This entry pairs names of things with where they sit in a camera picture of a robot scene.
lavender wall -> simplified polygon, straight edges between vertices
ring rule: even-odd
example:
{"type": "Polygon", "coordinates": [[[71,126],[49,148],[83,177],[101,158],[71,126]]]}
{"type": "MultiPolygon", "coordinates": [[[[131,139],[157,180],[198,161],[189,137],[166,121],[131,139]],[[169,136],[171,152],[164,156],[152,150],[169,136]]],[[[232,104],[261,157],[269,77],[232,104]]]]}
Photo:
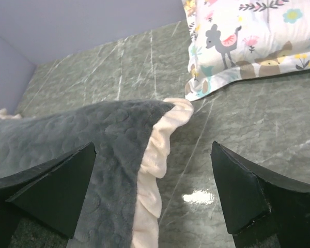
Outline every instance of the lavender wall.
{"type": "Polygon", "coordinates": [[[13,113],[36,66],[0,38],[0,109],[13,113]]]}
{"type": "Polygon", "coordinates": [[[0,36],[35,64],[184,18],[181,0],[0,0],[0,36]]]}

marble floor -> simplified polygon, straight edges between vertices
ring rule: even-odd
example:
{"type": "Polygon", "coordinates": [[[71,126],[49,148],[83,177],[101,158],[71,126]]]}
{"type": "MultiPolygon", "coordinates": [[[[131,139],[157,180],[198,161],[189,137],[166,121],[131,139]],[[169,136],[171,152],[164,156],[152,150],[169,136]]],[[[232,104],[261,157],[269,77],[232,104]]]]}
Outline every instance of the marble floor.
{"type": "MultiPolygon", "coordinates": [[[[179,22],[36,70],[17,112],[42,116],[102,100],[183,97],[189,33],[179,22]]],[[[310,183],[310,71],[232,83],[193,102],[171,138],[160,248],[234,247],[210,159],[213,141],[264,167],[310,183]]]]}

pillow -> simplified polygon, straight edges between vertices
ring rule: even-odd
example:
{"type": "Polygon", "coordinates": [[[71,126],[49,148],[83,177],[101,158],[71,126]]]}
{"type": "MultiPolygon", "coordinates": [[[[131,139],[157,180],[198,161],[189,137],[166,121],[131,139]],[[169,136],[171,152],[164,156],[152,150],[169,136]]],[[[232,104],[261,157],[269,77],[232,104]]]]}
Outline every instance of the pillow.
{"type": "Polygon", "coordinates": [[[310,69],[310,1],[185,0],[192,38],[185,97],[310,69]]]}
{"type": "Polygon", "coordinates": [[[94,170],[67,247],[158,247],[156,178],[166,173],[170,135],[192,113],[188,100],[166,99],[100,102],[43,118],[0,120],[0,178],[93,142],[94,170]]]}

deer print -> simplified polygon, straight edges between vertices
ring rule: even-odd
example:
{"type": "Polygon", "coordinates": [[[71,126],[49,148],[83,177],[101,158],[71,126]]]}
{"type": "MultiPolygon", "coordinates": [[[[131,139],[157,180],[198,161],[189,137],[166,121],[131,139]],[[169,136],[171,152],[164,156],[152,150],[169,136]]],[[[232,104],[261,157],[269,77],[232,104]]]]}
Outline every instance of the deer print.
{"type": "MultiPolygon", "coordinates": [[[[274,76],[281,73],[280,64],[284,62],[285,58],[291,54],[292,44],[287,41],[283,48],[270,53],[264,58],[255,59],[255,63],[260,65],[259,77],[274,76]]],[[[255,69],[252,63],[248,61],[238,61],[237,66],[240,67],[240,74],[242,79],[253,79],[256,77],[255,69]]]]}
{"type": "Polygon", "coordinates": [[[241,30],[241,26],[237,27],[235,33],[229,36],[226,40],[221,40],[221,32],[217,30],[217,25],[213,24],[210,30],[206,31],[207,36],[207,45],[206,48],[215,47],[217,52],[222,55],[224,69],[228,69],[226,63],[226,54],[228,59],[231,62],[231,66],[234,67],[235,64],[232,61],[231,51],[237,48],[237,41],[238,41],[238,32],[241,30]]]}

flower print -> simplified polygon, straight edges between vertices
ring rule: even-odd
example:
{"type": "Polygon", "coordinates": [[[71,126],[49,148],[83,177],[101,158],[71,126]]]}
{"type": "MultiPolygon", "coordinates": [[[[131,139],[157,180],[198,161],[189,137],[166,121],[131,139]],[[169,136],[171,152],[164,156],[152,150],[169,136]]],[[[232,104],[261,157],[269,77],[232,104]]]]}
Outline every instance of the flower print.
{"type": "Polygon", "coordinates": [[[213,16],[213,11],[205,16],[205,20],[211,22],[212,21],[212,16],[213,16]]]}
{"type": "Polygon", "coordinates": [[[195,28],[195,31],[198,32],[200,30],[201,24],[198,24],[195,28]]]}
{"type": "Polygon", "coordinates": [[[197,69],[195,67],[193,67],[193,69],[191,70],[191,75],[194,78],[197,78],[199,76],[199,73],[197,72],[197,69]]]}
{"type": "Polygon", "coordinates": [[[295,65],[297,70],[304,70],[308,66],[310,67],[310,60],[306,60],[307,54],[295,54],[294,57],[300,61],[299,65],[295,65]]]}
{"type": "Polygon", "coordinates": [[[198,55],[201,55],[201,49],[202,48],[197,48],[195,45],[192,46],[191,50],[190,50],[190,53],[191,53],[191,56],[198,56],[198,55]]]}
{"type": "Polygon", "coordinates": [[[191,17],[195,15],[195,12],[196,12],[195,0],[187,0],[184,4],[184,9],[187,14],[187,17],[191,17]]]}
{"type": "Polygon", "coordinates": [[[289,9],[283,14],[284,22],[286,23],[295,23],[302,16],[303,14],[300,9],[289,9]]]}
{"type": "Polygon", "coordinates": [[[259,37],[251,35],[247,38],[244,38],[242,41],[249,47],[250,53],[253,53],[255,51],[255,45],[258,42],[259,37]]]}
{"type": "Polygon", "coordinates": [[[255,8],[254,8],[254,12],[256,12],[259,9],[260,9],[260,5],[256,5],[255,8]]]}
{"type": "Polygon", "coordinates": [[[188,25],[188,30],[190,31],[190,36],[192,40],[196,40],[197,38],[197,27],[195,27],[195,22],[192,22],[188,25]]]}
{"type": "Polygon", "coordinates": [[[213,5],[217,1],[218,0],[205,0],[205,5],[211,6],[211,5],[213,5]]]}
{"type": "Polygon", "coordinates": [[[213,66],[201,66],[201,72],[207,77],[212,76],[212,69],[213,66]]]}

